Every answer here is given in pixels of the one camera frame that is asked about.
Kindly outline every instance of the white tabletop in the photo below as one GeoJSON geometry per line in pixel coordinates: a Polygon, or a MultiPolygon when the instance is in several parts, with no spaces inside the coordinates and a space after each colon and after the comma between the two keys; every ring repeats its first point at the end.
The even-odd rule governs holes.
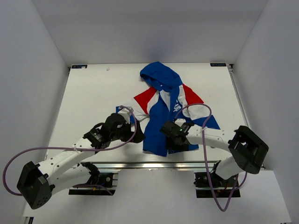
{"type": "MultiPolygon", "coordinates": [[[[104,122],[115,107],[148,89],[139,72],[147,64],[90,64],[86,69],[71,69],[50,146],[70,147],[95,124],[104,122]]],[[[176,71],[184,84],[210,105],[221,129],[235,130],[244,125],[241,109],[227,67],[209,63],[166,63],[176,71]]],[[[148,120],[141,122],[144,130],[148,120]]],[[[119,145],[115,141],[110,146],[119,145]]],[[[59,153],[50,150],[48,156],[59,153]]],[[[207,149],[208,159],[226,159],[224,150],[207,149]]],[[[142,151],[142,143],[129,143],[119,149],[88,158],[92,162],[188,162],[203,161],[199,150],[157,156],[142,151]]]]}
{"type": "MultiPolygon", "coordinates": [[[[212,198],[196,198],[192,171],[122,170],[113,196],[63,190],[41,208],[26,205],[33,224],[279,224],[290,222],[272,171],[248,175],[226,212],[212,198]]],[[[226,198],[220,198],[222,206],[226,198]]]]}

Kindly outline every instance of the garment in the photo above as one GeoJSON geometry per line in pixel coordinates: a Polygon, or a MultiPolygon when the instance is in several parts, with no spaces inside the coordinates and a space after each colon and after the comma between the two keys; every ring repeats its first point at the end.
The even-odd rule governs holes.
{"type": "MultiPolygon", "coordinates": [[[[183,106],[204,102],[192,89],[182,83],[176,72],[160,62],[145,66],[140,71],[140,76],[151,87],[123,105],[132,107],[138,120],[149,116],[144,132],[146,139],[143,141],[143,150],[160,156],[167,156],[167,152],[176,153],[178,151],[168,151],[165,148],[166,136],[160,132],[161,127],[167,120],[173,121],[183,106]]],[[[178,118],[202,126],[208,115],[209,110],[206,107],[195,105],[184,109],[178,118]]],[[[206,126],[220,129],[214,116],[209,119],[206,126]]],[[[197,148],[198,145],[189,146],[189,150],[197,148]]]]}

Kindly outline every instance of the wall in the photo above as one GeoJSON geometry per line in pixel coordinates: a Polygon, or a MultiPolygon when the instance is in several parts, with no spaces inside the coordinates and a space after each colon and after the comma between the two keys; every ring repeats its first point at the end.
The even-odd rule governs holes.
{"type": "Polygon", "coordinates": [[[269,144],[293,223],[299,223],[299,1],[270,0],[235,63],[235,80],[253,129],[269,144]]]}
{"type": "MultiPolygon", "coordinates": [[[[0,172],[18,152],[45,146],[67,79],[67,67],[30,0],[0,7],[0,172]]],[[[22,166],[44,153],[27,153],[8,170],[13,190],[22,166]]],[[[19,223],[25,200],[0,184],[1,223],[19,223]]]]}
{"type": "Polygon", "coordinates": [[[234,63],[267,0],[33,0],[72,63],[234,63]]]}

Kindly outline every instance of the sleeve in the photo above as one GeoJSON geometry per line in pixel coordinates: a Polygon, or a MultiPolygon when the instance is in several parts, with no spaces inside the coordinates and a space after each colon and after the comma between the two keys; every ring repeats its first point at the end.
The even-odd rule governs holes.
{"type": "MultiPolygon", "coordinates": [[[[143,120],[148,117],[151,107],[157,103],[159,99],[159,91],[154,87],[150,87],[146,91],[140,93],[134,98],[123,103],[123,106],[131,107],[133,114],[137,120],[143,120]]],[[[116,112],[120,110],[119,106],[116,107],[116,112]]],[[[134,123],[134,119],[131,116],[130,122],[134,123]]]]}
{"type": "MultiPolygon", "coordinates": [[[[201,103],[204,101],[195,93],[191,88],[183,84],[183,90],[185,92],[185,105],[201,103]]],[[[194,124],[202,126],[204,121],[209,115],[209,109],[205,106],[195,105],[190,106],[187,110],[183,111],[184,116],[190,117],[194,124]]],[[[209,128],[220,129],[215,117],[212,115],[211,118],[206,123],[206,126],[209,128]]]]}

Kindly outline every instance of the hood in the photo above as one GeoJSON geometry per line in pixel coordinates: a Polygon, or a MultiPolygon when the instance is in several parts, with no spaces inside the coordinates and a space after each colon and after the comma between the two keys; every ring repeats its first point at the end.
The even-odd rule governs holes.
{"type": "Polygon", "coordinates": [[[171,92],[172,89],[182,84],[179,75],[160,62],[154,62],[145,66],[140,71],[140,76],[147,84],[153,86],[158,91],[171,92]]]}

